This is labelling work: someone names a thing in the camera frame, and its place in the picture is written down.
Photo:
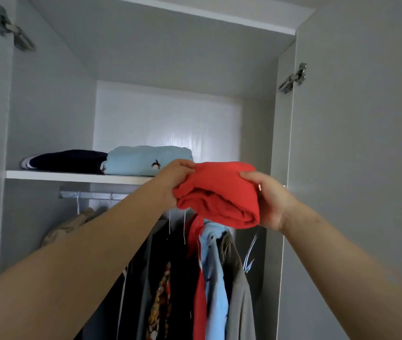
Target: folded light blue shirt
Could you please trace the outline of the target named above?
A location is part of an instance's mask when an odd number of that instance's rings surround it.
[[[204,220],[204,230],[199,238],[207,300],[206,340],[225,339],[229,303],[224,285],[223,268],[218,254],[217,239],[221,238],[226,230],[226,226],[222,224]]]
[[[156,176],[164,166],[176,159],[193,161],[191,150],[175,146],[121,146],[108,153],[101,169],[104,174]]]

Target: metal hinge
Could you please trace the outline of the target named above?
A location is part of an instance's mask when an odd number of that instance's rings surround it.
[[[278,86],[278,91],[284,94],[292,92],[294,89],[294,82],[301,85],[306,80],[306,63],[300,63],[298,70],[295,74],[290,75],[284,82]]]
[[[7,11],[0,5],[0,35],[14,34],[14,45],[21,51],[34,51],[34,43],[23,33],[22,29],[12,25],[7,17]]]

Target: left hand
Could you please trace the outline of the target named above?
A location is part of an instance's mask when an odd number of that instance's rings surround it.
[[[194,172],[195,163],[193,161],[174,160],[149,182],[149,184],[152,184],[162,192],[165,210],[174,208],[177,205],[177,199],[172,193],[173,188],[183,183],[186,177]]]

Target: wardrobe shelf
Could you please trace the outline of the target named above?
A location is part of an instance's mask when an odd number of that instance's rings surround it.
[[[56,173],[40,170],[7,170],[6,179],[73,181],[79,183],[116,183],[124,185],[142,185],[152,179],[147,176],[100,175]]]

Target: clothes rail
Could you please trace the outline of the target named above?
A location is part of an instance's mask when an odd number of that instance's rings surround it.
[[[80,198],[96,200],[123,200],[128,194],[108,192],[81,192],[81,191],[59,191],[59,198]]]

